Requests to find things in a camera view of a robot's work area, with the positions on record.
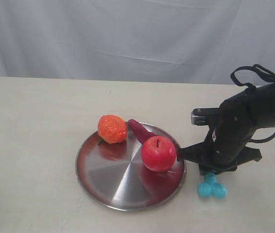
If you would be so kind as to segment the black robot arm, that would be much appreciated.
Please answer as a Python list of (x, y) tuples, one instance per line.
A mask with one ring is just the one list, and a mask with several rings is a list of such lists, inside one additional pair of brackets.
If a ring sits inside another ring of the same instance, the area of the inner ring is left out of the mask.
[(200, 174), (235, 171), (239, 165), (258, 162), (261, 152), (249, 148), (258, 129), (275, 128), (275, 83), (244, 91), (226, 99), (217, 108), (191, 112), (193, 125), (209, 127), (203, 142), (181, 148), (177, 160), (199, 165)]

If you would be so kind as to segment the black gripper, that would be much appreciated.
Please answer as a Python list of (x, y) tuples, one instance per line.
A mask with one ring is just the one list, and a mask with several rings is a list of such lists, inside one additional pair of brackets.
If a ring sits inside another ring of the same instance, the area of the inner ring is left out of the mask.
[(203, 142), (180, 148), (178, 160), (188, 160), (199, 165), (201, 176), (220, 175), (235, 171), (239, 165), (258, 162), (261, 152), (249, 148), (247, 143), (265, 143), (275, 138), (254, 140), (252, 136), (261, 128), (275, 128), (275, 86), (262, 86), (246, 90), (224, 100), (218, 107), (220, 116)]

